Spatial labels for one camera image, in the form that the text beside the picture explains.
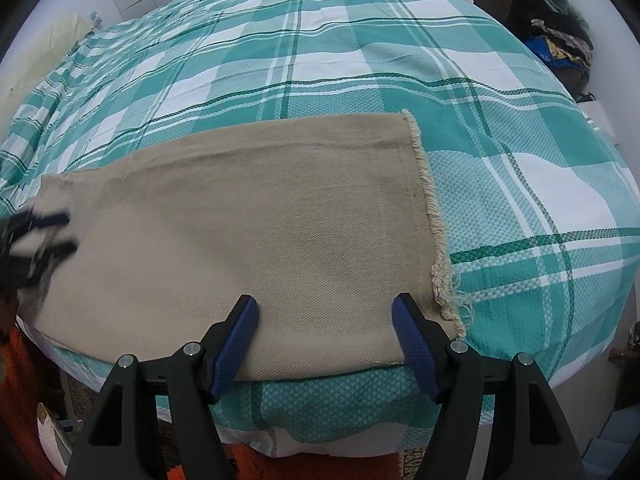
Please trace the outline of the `orange red rug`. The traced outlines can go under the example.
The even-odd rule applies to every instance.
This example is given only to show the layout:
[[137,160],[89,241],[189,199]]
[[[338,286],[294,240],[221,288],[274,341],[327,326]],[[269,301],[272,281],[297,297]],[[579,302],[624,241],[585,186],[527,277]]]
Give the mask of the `orange red rug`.
[[1,338],[1,420],[37,479],[62,479],[39,439],[39,382],[27,341],[13,327]]

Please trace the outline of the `pile of dark clothes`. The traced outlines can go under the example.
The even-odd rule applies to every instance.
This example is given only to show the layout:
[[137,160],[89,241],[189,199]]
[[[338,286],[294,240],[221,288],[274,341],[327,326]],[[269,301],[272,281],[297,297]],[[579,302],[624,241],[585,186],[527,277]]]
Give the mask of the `pile of dark clothes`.
[[572,96],[585,91],[593,44],[588,23],[568,0],[512,0],[506,26]]

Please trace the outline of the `beige khaki pants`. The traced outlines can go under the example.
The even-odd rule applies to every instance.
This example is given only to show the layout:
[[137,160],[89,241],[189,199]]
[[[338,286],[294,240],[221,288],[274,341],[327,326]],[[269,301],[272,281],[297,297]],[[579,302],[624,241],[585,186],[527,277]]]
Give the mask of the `beige khaki pants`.
[[28,206],[70,223],[27,235],[19,254],[78,247],[22,293],[18,313],[101,361],[169,356],[243,295],[259,324],[242,380],[400,363],[390,306],[402,292],[449,337],[465,333],[435,181],[405,111],[191,134],[46,174]]

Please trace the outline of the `teal plaid bedspread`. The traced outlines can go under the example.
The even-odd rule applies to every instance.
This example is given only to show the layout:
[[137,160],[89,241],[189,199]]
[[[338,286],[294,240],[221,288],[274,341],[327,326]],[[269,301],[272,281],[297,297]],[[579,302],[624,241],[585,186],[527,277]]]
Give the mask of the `teal plaid bedspread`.
[[466,0],[174,0],[76,40],[1,147],[1,211],[44,174],[241,122],[408,110],[448,230],[469,344],[551,385],[614,337],[639,190],[524,44]]

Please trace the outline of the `cream padded headboard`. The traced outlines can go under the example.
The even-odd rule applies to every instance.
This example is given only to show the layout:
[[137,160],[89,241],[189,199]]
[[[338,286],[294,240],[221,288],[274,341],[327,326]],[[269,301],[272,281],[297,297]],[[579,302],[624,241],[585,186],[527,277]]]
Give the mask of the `cream padded headboard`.
[[90,32],[90,25],[77,13],[51,25],[12,62],[1,76],[1,137],[26,96],[43,81],[72,47]]

